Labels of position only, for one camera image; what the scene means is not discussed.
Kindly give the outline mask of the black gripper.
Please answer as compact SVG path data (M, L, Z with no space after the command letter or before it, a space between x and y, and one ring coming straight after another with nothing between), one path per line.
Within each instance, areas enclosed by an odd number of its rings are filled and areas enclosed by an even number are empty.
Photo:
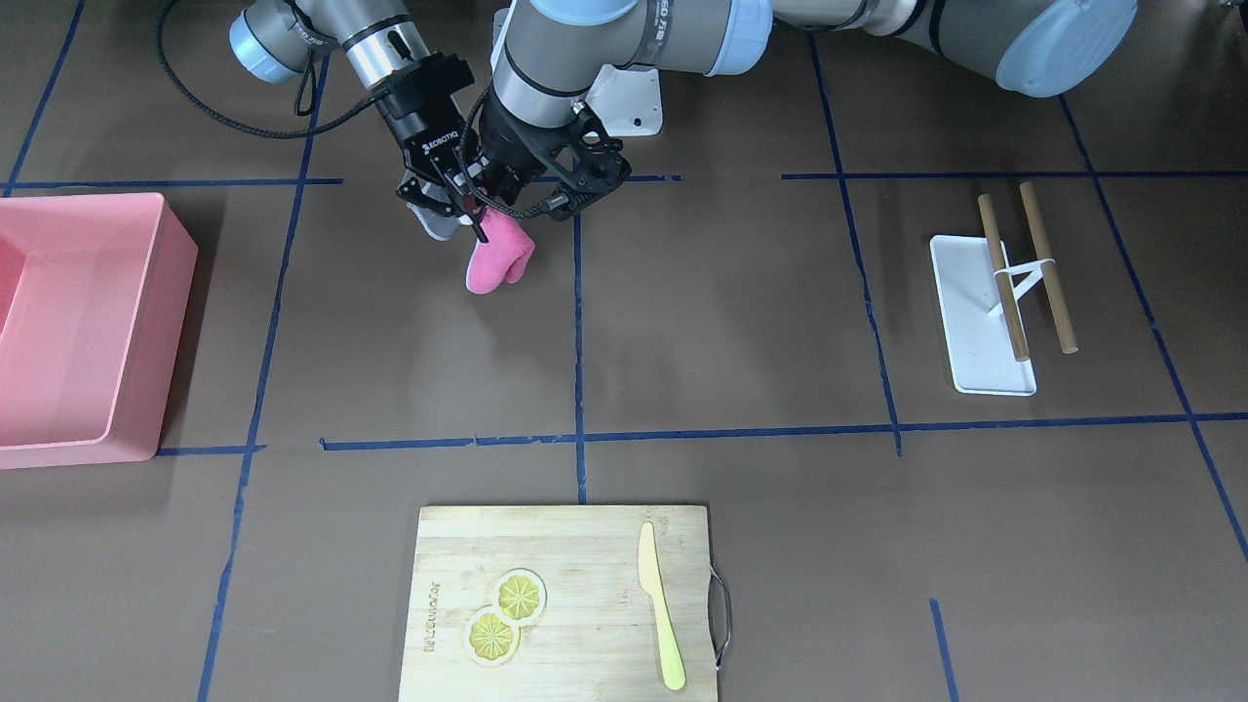
M456 170L451 149L466 134L466 121L453 94L473 81L470 66L463 57L432 54L401 67L369 90L409 169L396 196L416 212L459 217L459 209L447 189L429 181L443 181L446 174Z
M478 244L489 244L485 214L525 219L515 204L532 179L550 174L557 190L539 209L552 219L572 219L614 192L631 174L623 142L607 132L593 107L573 110L570 102L552 126L527 122L504 106L495 92L482 94L477 159L466 147L443 157L446 216L470 219Z

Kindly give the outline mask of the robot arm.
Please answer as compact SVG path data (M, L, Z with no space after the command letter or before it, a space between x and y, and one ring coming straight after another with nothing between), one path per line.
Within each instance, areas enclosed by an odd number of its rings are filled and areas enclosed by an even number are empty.
M589 96L602 67L655 67L708 77L745 74L774 27L861 30L899 37L993 80L1055 97L1119 45L1136 1L513 1L495 37L490 82L469 119L472 219L568 219L628 172L622 145Z
M454 95L474 81L463 57L431 52L402 1L255 1L230 26L238 62L266 82L293 80L339 50L401 146L397 195L428 229L480 211L456 159L474 137Z

